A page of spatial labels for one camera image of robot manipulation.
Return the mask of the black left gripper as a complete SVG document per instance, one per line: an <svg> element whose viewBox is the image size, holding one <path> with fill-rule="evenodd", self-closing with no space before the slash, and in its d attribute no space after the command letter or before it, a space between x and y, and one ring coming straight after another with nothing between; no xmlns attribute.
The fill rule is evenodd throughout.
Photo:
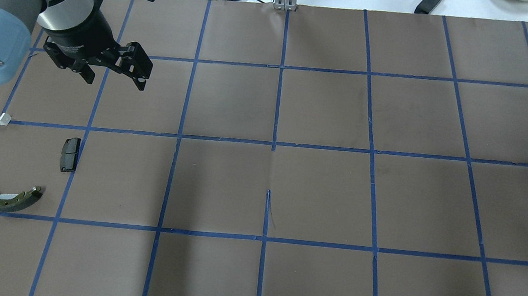
<svg viewBox="0 0 528 296"><path fill-rule="evenodd" d="M85 21L74 28L45 32L44 50L58 68L72 68L75 61L95 58L104 51L105 67L132 79L139 91L145 90L154 64L138 41L119 45L108 23ZM88 63L82 62L79 72L85 83L95 80L96 73Z"/></svg>

